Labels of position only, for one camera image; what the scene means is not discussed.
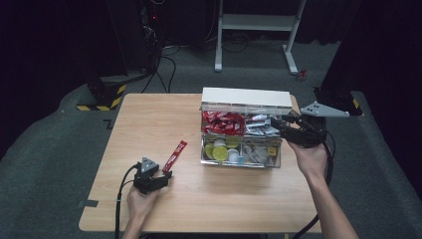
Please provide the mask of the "single red stick sachet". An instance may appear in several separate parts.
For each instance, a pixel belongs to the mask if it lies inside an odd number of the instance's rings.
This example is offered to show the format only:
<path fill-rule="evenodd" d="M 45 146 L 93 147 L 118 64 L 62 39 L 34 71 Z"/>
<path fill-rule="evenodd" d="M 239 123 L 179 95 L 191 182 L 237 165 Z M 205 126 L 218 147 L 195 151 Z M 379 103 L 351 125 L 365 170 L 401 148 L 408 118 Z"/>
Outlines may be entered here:
<path fill-rule="evenodd" d="M 172 165 L 174 164 L 174 162 L 177 160 L 178 156 L 180 155 L 180 153 L 183 151 L 183 149 L 186 147 L 187 142 L 184 140 L 181 140 L 178 145 L 176 146 L 176 148 L 173 150 L 172 154 L 170 155 L 170 157 L 168 158 L 168 160 L 166 161 L 166 163 L 164 164 L 163 168 L 162 168 L 162 172 L 163 173 L 168 173 L 172 167 Z"/>

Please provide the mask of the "pile of silver stick packets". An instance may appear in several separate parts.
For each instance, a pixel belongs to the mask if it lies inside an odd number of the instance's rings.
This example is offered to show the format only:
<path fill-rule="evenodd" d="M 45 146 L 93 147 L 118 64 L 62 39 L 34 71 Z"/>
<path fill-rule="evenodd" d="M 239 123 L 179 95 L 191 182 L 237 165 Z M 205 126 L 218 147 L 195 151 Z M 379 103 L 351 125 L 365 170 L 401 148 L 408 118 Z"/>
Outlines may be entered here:
<path fill-rule="evenodd" d="M 254 136 L 278 136 L 280 131 L 271 126 L 268 115 L 248 116 L 245 124 L 245 135 Z"/>

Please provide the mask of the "dark equipment rack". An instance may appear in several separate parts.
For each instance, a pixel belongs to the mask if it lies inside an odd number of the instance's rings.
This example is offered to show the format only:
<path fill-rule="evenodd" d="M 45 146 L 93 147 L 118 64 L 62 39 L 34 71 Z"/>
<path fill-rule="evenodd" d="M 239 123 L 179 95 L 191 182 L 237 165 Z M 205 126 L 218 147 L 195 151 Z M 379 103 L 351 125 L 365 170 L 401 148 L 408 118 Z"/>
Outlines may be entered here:
<path fill-rule="evenodd" d="M 152 72 L 157 68 L 163 43 L 158 5 L 153 0 L 139 0 L 139 18 L 148 57 L 148 69 Z"/>

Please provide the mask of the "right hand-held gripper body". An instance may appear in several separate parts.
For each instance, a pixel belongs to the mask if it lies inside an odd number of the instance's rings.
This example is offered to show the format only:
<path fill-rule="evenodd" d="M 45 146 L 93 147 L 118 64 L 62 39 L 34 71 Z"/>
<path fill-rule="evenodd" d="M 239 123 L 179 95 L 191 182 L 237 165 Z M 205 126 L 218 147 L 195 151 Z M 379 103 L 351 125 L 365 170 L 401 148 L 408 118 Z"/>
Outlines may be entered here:
<path fill-rule="evenodd" d="M 299 112 L 291 110 L 289 115 L 299 116 L 301 120 L 290 122 L 295 124 L 287 134 L 287 141 L 305 148 L 315 147 L 326 141 L 327 118 L 348 118 L 349 112 L 343 112 L 318 102 L 303 107 Z"/>

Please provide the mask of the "clear plastic packets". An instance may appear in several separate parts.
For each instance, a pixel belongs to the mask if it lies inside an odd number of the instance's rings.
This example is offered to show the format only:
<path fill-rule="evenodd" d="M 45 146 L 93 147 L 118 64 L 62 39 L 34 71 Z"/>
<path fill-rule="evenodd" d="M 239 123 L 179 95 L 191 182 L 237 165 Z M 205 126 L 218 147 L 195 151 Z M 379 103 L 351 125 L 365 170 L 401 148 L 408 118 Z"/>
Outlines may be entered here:
<path fill-rule="evenodd" d="M 244 143 L 243 156 L 252 162 L 266 163 L 268 160 L 267 147 L 263 144 Z"/>

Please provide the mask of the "black yellow striped stand base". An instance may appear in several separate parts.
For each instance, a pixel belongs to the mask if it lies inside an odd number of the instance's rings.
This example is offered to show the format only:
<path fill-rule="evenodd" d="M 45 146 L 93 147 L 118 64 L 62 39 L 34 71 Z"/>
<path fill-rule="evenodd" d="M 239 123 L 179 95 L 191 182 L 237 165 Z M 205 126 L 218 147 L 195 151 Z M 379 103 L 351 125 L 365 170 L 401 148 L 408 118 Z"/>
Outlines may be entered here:
<path fill-rule="evenodd" d="M 108 112 L 116 109 L 121 101 L 126 84 L 105 84 L 100 78 L 89 80 L 87 87 L 94 101 L 90 104 L 77 104 L 82 112 Z"/>

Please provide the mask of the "person's right hand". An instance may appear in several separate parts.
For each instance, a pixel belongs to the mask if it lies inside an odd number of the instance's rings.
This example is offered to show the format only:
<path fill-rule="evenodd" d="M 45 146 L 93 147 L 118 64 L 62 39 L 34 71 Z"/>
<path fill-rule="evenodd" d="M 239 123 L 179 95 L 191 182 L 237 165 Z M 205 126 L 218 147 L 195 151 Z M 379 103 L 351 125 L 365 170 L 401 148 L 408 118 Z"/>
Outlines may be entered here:
<path fill-rule="evenodd" d="M 293 149 L 297 157 L 298 167 L 306 180 L 324 180 L 327 153 L 322 144 L 304 148 L 289 141 L 288 145 Z"/>

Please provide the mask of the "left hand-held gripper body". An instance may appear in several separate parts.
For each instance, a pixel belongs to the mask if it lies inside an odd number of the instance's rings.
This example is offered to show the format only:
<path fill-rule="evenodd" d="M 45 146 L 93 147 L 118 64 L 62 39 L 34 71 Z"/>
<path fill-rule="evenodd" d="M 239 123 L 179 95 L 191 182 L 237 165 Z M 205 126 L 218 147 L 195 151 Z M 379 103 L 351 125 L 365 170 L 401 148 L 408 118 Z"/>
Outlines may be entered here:
<path fill-rule="evenodd" d="M 148 194 L 149 192 L 162 188 L 162 180 L 154 177 L 154 174 L 158 169 L 159 165 L 156 162 L 144 157 L 142 161 L 136 165 L 133 186 L 142 194 Z"/>

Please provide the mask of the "large green capsule cup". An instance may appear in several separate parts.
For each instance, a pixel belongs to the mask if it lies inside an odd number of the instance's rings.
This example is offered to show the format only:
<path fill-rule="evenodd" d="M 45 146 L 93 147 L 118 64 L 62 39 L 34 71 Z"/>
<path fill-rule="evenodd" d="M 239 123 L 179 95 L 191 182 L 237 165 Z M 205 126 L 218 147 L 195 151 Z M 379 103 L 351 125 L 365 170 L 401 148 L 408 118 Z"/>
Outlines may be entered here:
<path fill-rule="evenodd" d="M 212 156 L 217 161 L 225 161 L 228 158 L 228 149 L 225 146 L 215 146 Z"/>

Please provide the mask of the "white metal stand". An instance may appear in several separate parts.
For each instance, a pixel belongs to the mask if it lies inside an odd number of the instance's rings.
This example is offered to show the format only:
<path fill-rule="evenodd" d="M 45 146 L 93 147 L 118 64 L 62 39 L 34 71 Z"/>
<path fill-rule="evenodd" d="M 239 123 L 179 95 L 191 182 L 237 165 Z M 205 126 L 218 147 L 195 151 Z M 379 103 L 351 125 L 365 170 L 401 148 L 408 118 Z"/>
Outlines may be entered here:
<path fill-rule="evenodd" d="M 292 16 L 278 15 L 250 15 L 250 14 L 226 14 L 224 12 L 224 0 L 219 0 L 217 43 L 215 52 L 214 70 L 221 72 L 223 69 L 222 39 L 224 30 L 247 30 L 247 31 L 273 31 L 289 32 L 290 37 L 286 45 L 282 46 L 290 73 L 297 75 L 299 70 L 295 63 L 292 47 L 296 39 L 299 26 L 302 21 L 307 0 L 300 0 L 298 11 Z"/>

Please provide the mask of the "pile of red stick packets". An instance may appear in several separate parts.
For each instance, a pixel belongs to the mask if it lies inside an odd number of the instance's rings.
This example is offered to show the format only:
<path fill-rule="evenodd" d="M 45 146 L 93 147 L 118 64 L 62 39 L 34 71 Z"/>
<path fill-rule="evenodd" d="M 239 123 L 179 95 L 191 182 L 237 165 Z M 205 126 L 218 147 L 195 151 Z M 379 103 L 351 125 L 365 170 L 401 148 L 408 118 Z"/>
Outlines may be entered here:
<path fill-rule="evenodd" d="M 226 135 L 242 135 L 245 131 L 245 117 L 227 112 L 203 112 L 201 131 Z"/>

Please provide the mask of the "clear organizer box white lid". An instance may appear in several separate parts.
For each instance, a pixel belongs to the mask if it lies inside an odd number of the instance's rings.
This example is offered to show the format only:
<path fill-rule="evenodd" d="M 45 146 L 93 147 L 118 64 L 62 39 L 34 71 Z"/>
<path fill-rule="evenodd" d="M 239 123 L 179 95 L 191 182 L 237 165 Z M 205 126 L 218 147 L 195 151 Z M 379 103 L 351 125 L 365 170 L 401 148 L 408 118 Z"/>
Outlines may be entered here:
<path fill-rule="evenodd" d="M 245 117 L 252 115 L 268 115 L 270 119 L 279 120 L 282 116 L 287 115 L 293 109 L 291 94 L 280 91 L 266 90 L 248 90 L 248 89 L 230 89 L 230 88 L 205 88 L 201 97 L 201 124 L 203 112 L 227 112 L 240 114 Z M 241 143 L 237 148 L 239 152 L 239 161 L 232 163 L 228 160 L 217 161 L 214 158 L 209 159 L 204 147 L 207 143 L 214 144 L 216 139 L 226 139 L 228 137 L 238 137 Z M 266 163 L 252 162 L 243 156 L 243 144 L 255 143 L 263 144 L 267 147 L 274 147 L 277 150 L 276 156 L 269 156 Z M 254 136 L 245 135 L 226 135 L 217 133 L 204 133 L 201 131 L 201 162 L 203 164 L 239 166 L 253 168 L 278 168 L 281 166 L 281 150 L 283 139 L 278 136 Z"/>

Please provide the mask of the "person's left hand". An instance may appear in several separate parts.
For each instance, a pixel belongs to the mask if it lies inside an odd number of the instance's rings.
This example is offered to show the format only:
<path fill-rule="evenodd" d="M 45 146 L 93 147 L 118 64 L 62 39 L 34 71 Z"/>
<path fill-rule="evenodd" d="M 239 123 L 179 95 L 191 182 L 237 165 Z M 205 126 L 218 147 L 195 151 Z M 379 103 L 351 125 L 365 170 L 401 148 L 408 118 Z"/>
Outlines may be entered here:
<path fill-rule="evenodd" d="M 155 190 L 147 194 L 142 194 L 137 188 L 132 187 L 127 196 L 127 205 L 129 210 L 129 225 L 141 227 L 144 220 L 150 213 L 154 201 L 160 191 Z"/>

